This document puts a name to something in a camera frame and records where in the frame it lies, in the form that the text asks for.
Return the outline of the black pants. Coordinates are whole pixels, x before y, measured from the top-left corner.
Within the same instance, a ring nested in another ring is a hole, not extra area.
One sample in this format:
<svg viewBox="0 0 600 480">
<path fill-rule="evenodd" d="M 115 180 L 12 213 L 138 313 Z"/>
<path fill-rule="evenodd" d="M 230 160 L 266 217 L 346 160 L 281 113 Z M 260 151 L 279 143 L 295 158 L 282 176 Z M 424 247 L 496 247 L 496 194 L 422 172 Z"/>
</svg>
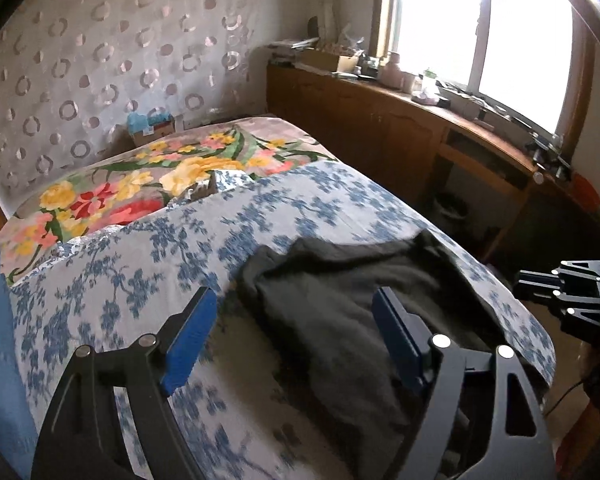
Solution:
<svg viewBox="0 0 600 480">
<path fill-rule="evenodd" d="M 373 317 L 381 287 L 463 348 L 489 351 L 505 340 L 493 310 L 427 230 L 371 245 L 302 237 L 284 254 L 260 246 L 237 272 L 242 306 L 279 355 L 278 382 L 357 479 L 387 472 L 422 412 Z"/>
</svg>

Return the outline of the long wooden cabinet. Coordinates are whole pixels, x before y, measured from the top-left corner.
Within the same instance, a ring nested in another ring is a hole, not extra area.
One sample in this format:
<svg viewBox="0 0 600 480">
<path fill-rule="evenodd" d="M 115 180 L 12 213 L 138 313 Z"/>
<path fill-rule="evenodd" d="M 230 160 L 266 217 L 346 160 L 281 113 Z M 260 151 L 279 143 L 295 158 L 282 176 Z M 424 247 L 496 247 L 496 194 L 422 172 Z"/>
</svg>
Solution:
<svg viewBox="0 0 600 480">
<path fill-rule="evenodd" d="M 600 257 L 600 212 L 508 141 L 371 82 L 266 69 L 266 104 L 483 260 Z"/>
</svg>

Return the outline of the blue floral bedspread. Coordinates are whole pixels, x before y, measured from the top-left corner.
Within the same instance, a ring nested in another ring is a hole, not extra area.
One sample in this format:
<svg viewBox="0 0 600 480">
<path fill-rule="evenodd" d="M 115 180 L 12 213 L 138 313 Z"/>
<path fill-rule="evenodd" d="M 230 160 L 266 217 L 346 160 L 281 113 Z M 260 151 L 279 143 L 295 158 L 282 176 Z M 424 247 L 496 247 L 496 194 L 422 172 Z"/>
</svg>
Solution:
<svg viewBox="0 0 600 480">
<path fill-rule="evenodd" d="M 233 297 L 233 278 L 261 245 L 298 237 L 336 244 L 408 240 L 430 222 L 341 162 L 312 162 L 242 188 L 163 209 L 12 286 L 26 399 L 42 422 L 74 349 L 124 348 L 180 312 L 198 288 L 219 297 L 218 322 L 170 403 L 210 479 L 344 479 L 346 465 L 284 398 L 271 348 Z"/>
</svg>

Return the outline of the bright window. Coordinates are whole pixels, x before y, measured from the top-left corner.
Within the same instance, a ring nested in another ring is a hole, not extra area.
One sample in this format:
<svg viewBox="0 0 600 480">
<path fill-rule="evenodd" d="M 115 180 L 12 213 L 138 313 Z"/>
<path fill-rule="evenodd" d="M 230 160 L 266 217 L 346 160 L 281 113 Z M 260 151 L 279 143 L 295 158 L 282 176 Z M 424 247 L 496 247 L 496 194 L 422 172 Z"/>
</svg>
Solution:
<svg viewBox="0 0 600 480">
<path fill-rule="evenodd" d="M 568 0 L 375 0 L 370 54 L 434 74 L 573 159 L 595 47 Z"/>
</svg>

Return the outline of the white bottle on cabinet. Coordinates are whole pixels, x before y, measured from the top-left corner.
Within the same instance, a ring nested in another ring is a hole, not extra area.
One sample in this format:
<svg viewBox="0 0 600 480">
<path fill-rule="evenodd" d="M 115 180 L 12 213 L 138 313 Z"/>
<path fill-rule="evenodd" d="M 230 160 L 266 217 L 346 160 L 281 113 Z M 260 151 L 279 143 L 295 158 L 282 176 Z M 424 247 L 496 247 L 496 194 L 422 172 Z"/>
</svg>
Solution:
<svg viewBox="0 0 600 480">
<path fill-rule="evenodd" d="M 378 81 L 392 90 L 400 90 L 403 84 L 403 73 L 400 67 L 400 54 L 390 52 L 386 62 L 379 67 Z"/>
</svg>

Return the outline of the colourful flower blanket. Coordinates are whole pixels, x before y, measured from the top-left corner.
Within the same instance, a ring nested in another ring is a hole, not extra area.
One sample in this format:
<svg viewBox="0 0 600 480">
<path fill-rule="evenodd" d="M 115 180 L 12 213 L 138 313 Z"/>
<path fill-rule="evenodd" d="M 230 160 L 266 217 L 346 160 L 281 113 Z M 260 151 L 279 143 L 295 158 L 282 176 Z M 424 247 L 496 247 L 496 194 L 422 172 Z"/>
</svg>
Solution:
<svg viewBox="0 0 600 480">
<path fill-rule="evenodd" d="M 240 170 L 257 180 L 330 158 L 309 133 L 276 117 L 166 136 L 67 174 L 28 198 L 0 231 L 1 271 L 15 284 L 60 244 L 152 214 L 214 170 Z"/>
</svg>

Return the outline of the cardboard box with blue cloth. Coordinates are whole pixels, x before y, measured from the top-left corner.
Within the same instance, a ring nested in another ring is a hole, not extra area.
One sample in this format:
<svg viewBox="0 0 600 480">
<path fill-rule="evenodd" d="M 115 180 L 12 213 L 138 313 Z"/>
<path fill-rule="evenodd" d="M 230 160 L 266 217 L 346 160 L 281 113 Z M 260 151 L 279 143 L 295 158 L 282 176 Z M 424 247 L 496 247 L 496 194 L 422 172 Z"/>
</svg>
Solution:
<svg viewBox="0 0 600 480">
<path fill-rule="evenodd" d="M 126 130 L 133 144 L 139 148 L 174 133 L 175 120 L 168 112 L 155 112 L 148 115 L 133 112 L 126 118 Z"/>
</svg>

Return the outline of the cardboard box on cabinet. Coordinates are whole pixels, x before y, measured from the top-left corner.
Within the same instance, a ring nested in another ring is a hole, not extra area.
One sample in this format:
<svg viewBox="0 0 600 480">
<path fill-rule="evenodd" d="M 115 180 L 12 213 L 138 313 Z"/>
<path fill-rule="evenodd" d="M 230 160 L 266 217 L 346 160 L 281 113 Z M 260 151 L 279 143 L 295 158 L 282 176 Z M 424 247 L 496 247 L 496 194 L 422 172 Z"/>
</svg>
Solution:
<svg viewBox="0 0 600 480">
<path fill-rule="evenodd" d="M 299 62 L 324 72 L 352 73 L 358 64 L 357 55 L 338 55 L 325 51 L 306 49 L 300 53 Z"/>
</svg>

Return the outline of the circle patterned curtain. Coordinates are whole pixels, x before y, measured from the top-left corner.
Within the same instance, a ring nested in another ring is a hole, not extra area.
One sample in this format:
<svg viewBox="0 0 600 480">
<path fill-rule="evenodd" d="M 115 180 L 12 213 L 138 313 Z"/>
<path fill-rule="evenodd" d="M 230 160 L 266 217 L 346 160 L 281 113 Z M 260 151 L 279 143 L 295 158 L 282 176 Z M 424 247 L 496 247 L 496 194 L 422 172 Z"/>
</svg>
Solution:
<svg viewBox="0 0 600 480">
<path fill-rule="evenodd" d="M 257 110 L 277 0 L 24 0 L 0 30 L 0 206 L 120 148 L 131 114 Z"/>
</svg>

